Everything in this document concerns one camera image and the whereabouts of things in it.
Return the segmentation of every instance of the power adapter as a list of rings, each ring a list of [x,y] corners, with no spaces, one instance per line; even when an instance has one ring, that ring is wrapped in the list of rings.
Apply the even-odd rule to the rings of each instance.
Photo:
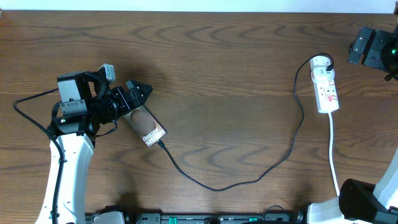
[[[339,108],[335,86],[335,71],[330,59],[316,56],[310,60],[311,79],[319,113],[331,113]]]

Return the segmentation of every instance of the brown surface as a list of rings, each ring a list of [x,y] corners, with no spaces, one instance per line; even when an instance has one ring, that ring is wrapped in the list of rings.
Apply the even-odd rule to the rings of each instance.
[[[346,62],[362,26],[392,30],[390,15],[161,12],[4,12],[0,18],[0,222],[32,223],[44,199],[49,140],[12,102],[57,86],[56,76],[114,65],[117,82],[150,83],[147,106],[169,131],[183,170],[212,187],[256,179],[290,146],[300,120],[294,73],[310,55],[335,59],[339,184],[376,183],[398,145],[398,84]],[[335,194],[328,118],[317,113],[307,65],[298,80],[306,117],[290,159],[261,182],[209,192],[183,178],[159,146],[147,149],[123,120],[98,139],[86,211],[119,201],[164,212],[262,212]],[[52,94],[21,104],[45,126]]]

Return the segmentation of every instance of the wooden table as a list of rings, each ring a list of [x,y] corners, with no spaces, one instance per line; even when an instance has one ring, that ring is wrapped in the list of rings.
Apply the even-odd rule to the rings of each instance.
[[[57,75],[114,65],[116,85],[149,83],[147,107],[169,131],[164,143],[192,177],[212,187],[253,180],[284,156],[301,113],[294,75],[309,56],[335,60],[339,184],[376,183],[398,145],[398,83],[349,64],[360,27],[392,30],[391,15],[6,11],[0,18],[0,223],[32,223],[49,174],[49,140],[12,108],[57,86]],[[306,65],[298,78],[305,110],[289,160],[257,184],[210,192],[146,148],[120,120],[99,138],[88,172],[86,212],[121,203],[134,211],[262,212],[335,196],[328,116],[319,114]],[[59,93],[21,103],[47,126]]]

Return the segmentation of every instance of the power outlet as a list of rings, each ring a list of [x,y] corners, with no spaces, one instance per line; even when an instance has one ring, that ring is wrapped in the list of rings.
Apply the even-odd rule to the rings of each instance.
[[[339,108],[334,80],[314,82],[313,87],[319,113],[329,113]]]

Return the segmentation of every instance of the green component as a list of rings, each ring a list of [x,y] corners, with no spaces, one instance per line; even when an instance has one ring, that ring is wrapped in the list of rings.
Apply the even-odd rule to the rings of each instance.
[[[177,224],[177,218],[169,218],[169,224]]]

